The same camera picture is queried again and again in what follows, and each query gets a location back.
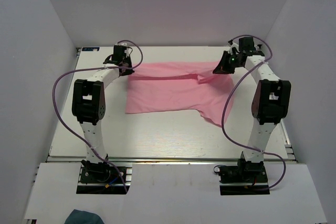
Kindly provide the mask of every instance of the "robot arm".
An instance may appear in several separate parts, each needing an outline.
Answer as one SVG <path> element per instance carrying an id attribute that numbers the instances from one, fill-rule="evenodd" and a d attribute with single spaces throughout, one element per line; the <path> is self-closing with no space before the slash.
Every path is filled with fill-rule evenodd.
<path id="1" fill-rule="evenodd" d="M 251 70 L 264 59 L 261 55 L 247 57 L 245 68 Z M 257 83 L 257 90 L 251 106 L 254 122 L 247 145 L 264 151 L 272 131 L 287 115 L 291 85 L 289 81 L 280 80 L 268 63 L 261 65 L 251 75 Z M 264 160 L 260 152 L 246 149 L 243 153 L 246 161 L 259 163 Z"/>
<path id="2" fill-rule="evenodd" d="M 111 67 L 132 67 L 128 47 L 126 44 L 115 45 L 113 54 L 104 61 L 105 69 L 94 73 L 87 80 L 76 80 L 74 84 L 74 95 L 72 99 L 72 113 L 83 129 L 84 138 L 92 145 L 99 156 L 107 158 L 105 151 L 101 120 L 106 111 L 104 90 L 116 78 L 132 74 L 133 70 L 121 70 Z M 90 163 L 101 162 L 87 146 L 87 158 Z"/>
<path id="3" fill-rule="evenodd" d="M 256 49 L 252 37 L 239 39 L 239 44 L 233 41 L 229 43 L 231 47 L 224 51 L 214 74 L 234 73 L 237 67 L 251 70 L 265 60 L 261 45 Z M 272 131 L 287 115 L 291 84 L 289 81 L 280 80 L 267 63 L 262 64 L 251 75 L 257 83 L 257 89 L 251 105 L 254 123 L 247 146 L 264 151 Z M 255 178 L 265 170 L 263 161 L 263 153 L 245 149 L 238 160 L 237 168 L 225 167 L 221 171 L 224 174 L 222 181 L 241 182 Z"/>

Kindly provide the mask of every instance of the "purple cable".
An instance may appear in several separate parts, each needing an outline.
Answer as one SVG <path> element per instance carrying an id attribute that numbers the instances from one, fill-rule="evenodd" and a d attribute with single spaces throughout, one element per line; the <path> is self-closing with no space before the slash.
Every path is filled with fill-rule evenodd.
<path id="1" fill-rule="evenodd" d="M 138 48 L 138 50 L 140 51 L 140 54 L 141 54 L 141 60 L 140 60 L 140 62 L 139 62 L 136 66 L 134 66 L 134 67 L 132 67 L 132 68 L 127 68 L 127 67 L 109 67 L 108 69 L 115 69 L 115 68 L 119 68 L 119 69 L 134 69 L 134 68 L 137 68 L 137 67 L 142 63 L 142 61 L 143 61 L 143 53 L 142 53 L 141 48 L 140 48 L 136 43 L 134 43 L 134 42 L 132 42 L 132 41 L 130 41 L 130 40 L 127 40 L 127 39 L 125 39 L 125 40 L 121 40 L 121 41 L 117 42 L 117 44 L 122 43 L 122 42 L 129 42 L 129 43 L 132 43 L 133 45 L 135 45 L 135 46 Z M 72 130 L 72 129 L 71 129 L 71 128 L 70 128 L 70 127 L 63 121 L 61 115 L 59 114 L 59 111 L 58 111 L 58 108 L 57 108 L 57 104 L 56 104 L 56 95 L 55 95 L 55 93 L 56 93 L 56 86 L 57 86 L 58 82 L 59 82 L 64 76 L 67 76 L 68 74 L 76 73 L 76 72 L 91 71 L 91 70 L 101 70 L 101 69 L 105 69 L 105 68 L 104 68 L 104 67 L 100 67 L 100 68 L 76 69 L 76 70 L 72 70 L 72 71 L 69 71 L 69 72 L 66 72 L 66 73 L 62 74 L 60 77 L 57 78 L 57 80 L 56 80 L 55 83 L 54 83 L 54 86 L 53 86 L 53 89 L 52 89 L 52 90 L 53 90 L 53 91 L 52 91 L 52 92 L 53 92 L 53 93 L 52 93 L 52 94 L 53 94 L 53 95 L 52 95 L 52 104 L 54 105 L 54 109 L 55 109 L 56 115 L 57 115 L 57 117 L 58 117 L 58 120 L 61 122 L 61 124 L 63 124 L 63 126 L 64 126 L 68 131 L 70 131 L 73 135 L 75 135 L 76 137 L 78 137 L 79 139 L 81 139 L 84 143 L 86 143 L 86 145 L 89 146 L 89 148 L 91 148 L 92 152 L 95 154 L 95 156 L 96 156 L 98 159 L 100 159 L 100 160 L 103 161 L 103 162 L 108 163 L 109 165 L 111 165 L 112 167 L 114 167 L 114 168 L 116 169 L 116 171 L 118 172 L 119 177 L 121 178 L 122 184 L 124 185 L 125 191 L 126 191 L 126 193 L 127 193 L 127 187 L 126 187 L 125 181 L 124 181 L 124 179 L 123 179 L 123 177 L 122 177 L 122 175 L 121 175 L 119 169 L 115 166 L 114 163 L 112 163 L 112 162 L 108 161 L 107 159 L 104 159 L 103 157 L 101 157 L 101 156 L 97 153 L 97 151 L 96 151 L 95 149 L 92 148 L 92 145 L 91 145 L 85 138 L 83 138 L 82 136 L 80 136 L 79 134 L 77 134 L 75 131 L 73 131 L 73 130 Z"/>
<path id="2" fill-rule="evenodd" d="M 278 179 L 278 181 L 276 181 L 271 186 L 268 186 L 268 187 L 265 187 L 265 188 L 261 188 L 261 189 L 256 189 L 256 190 L 269 190 L 269 189 L 277 186 L 282 181 L 283 177 L 285 176 L 285 173 L 286 173 L 286 162 L 285 162 L 285 160 L 280 155 L 278 155 L 276 153 L 264 152 L 263 150 L 260 150 L 260 149 L 257 149 L 257 148 L 253 148 L 253 147 L 250 147 L 250 146 L 247 146 L 247 145 L 244 145 L 244 144 L 240 144 L 240 143 L 234 141 L 231 137 L 229 137 L 229 135 L 226 133 L 225 128 L 224 128 L 225 113 L 226 113 L 229 101 L 232 98 L 232 96 L 233 96 L 234 92 L 236 91 L 236 89 L 238 88 L 238 86 L 242 83 L 242 81 L 250 73 L 252 73 L 255 69 L 257 69 L 258 67 L 260 67 L 262 64 L 264 64 L 265 62 L 269 61 L 273 57 L 273 52 L 272 52 L 272 49 L 270 48 L 270 46 L 265 41 L 263 41 L 262 39 L 260 39 L 260 38 L 258 38 L 256 36 L 252 36 L 252 35 L 240 35 L 240 36 L 237 36 L 237 37 L 233 38 L 232 40 L 240 38 L 240 37 L 244 37 L 244 36 L 253 37 L 253 38 L 256 38 L 256 39 L 260 40 L 261 42 L 263 42 L 266 45 L 266 47 L 268 48 L 270 56 L 267 59 L 265 59 L 264 62 L 260 62 L 259 64 L 255 65 L 252 69 L 250 69 L 246 74 L 244 74 L 243 77 L 237 82 L 237 84 L 232 89 L 231 93 L 229 94 L 229 96 L 228 96 L 228 98 L 226 100 L 226 103 L 225 103 L 225 106 L 224 106 L 224 110 L 223 110 L 223 114 L 222 114 L 222 131 L 223 131 L 224 135 L 226 136 L 226 138 L 229 139 L 230 142 L 232 142 L 232 143 L 234 143 L 234 144 L 236 144 L 236 145 L 238 145 L 240 147 L 246 148 L 246 149 L 250 149 L 250 150 L 253 150 L 253 151 L 256 151 L 256 152 L 260 152 L 260 153 L 264 153 L 264 154 L 267 154 L 267 155 L 276 156 L 276 157 L 278 157 L 282 161 L 282 163 L 283 163 L 283 172 L 282 172 L 281 177 Z"/>

